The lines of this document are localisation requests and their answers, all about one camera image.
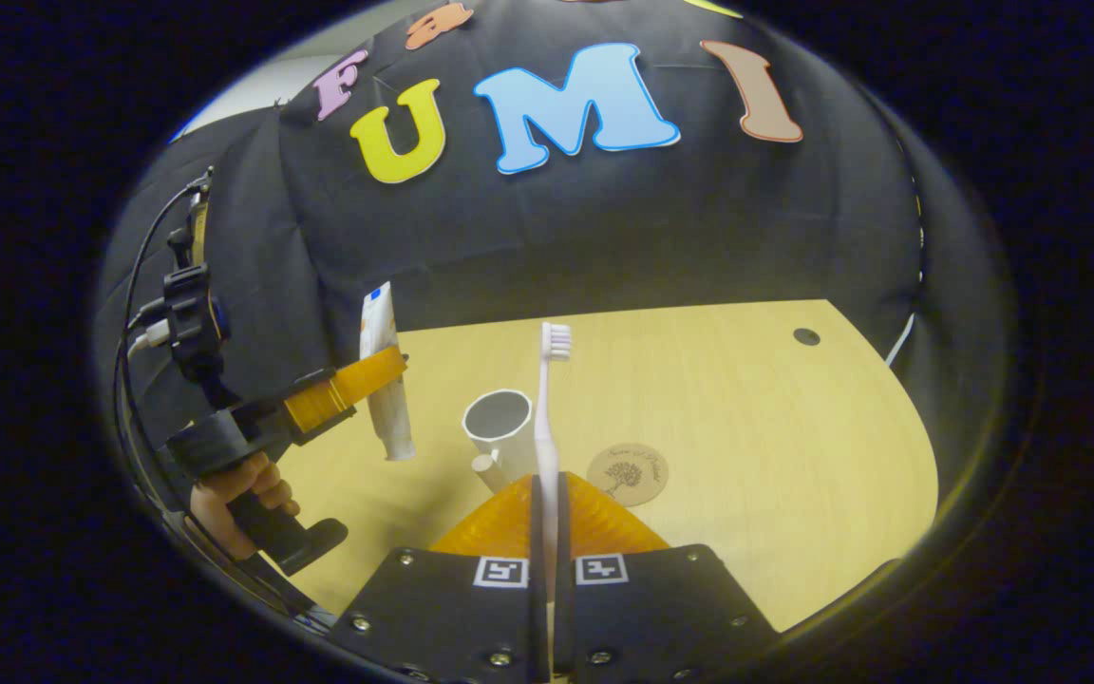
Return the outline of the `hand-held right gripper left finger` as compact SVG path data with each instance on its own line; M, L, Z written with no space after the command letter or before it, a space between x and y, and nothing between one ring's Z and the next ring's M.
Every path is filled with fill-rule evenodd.
M521 555L395 548L330 629L330 642L387 679L546 683L542 484L509 486Z

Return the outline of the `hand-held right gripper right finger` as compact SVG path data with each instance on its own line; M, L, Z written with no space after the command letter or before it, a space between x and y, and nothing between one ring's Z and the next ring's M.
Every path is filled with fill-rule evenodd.
M573 473L558 480L555 670L572 683L722 683L781 634L705 544L672 546Z

